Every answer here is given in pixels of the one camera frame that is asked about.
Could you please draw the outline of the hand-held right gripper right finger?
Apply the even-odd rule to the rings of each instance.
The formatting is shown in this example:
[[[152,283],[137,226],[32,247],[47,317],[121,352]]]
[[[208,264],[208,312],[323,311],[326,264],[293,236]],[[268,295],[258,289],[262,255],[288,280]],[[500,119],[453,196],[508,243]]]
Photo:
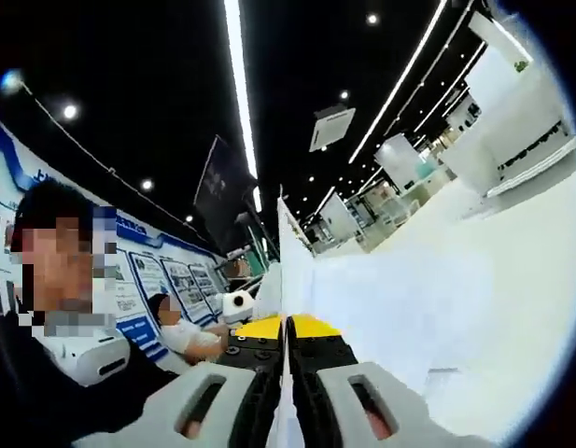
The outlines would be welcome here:
[[[434,422],[424,399],[339,330],[311,315],[287,320],[292,397],[307,447],[489,447]]]

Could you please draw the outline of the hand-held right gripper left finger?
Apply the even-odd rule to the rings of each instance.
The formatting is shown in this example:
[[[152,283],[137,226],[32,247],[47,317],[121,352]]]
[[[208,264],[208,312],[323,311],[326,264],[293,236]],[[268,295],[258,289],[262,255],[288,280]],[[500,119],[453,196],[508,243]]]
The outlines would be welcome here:
[[[265,447],[281,396],[282,318],[239,328],[215,362],[190,367],[115,433],[95,433],[76,447]]]

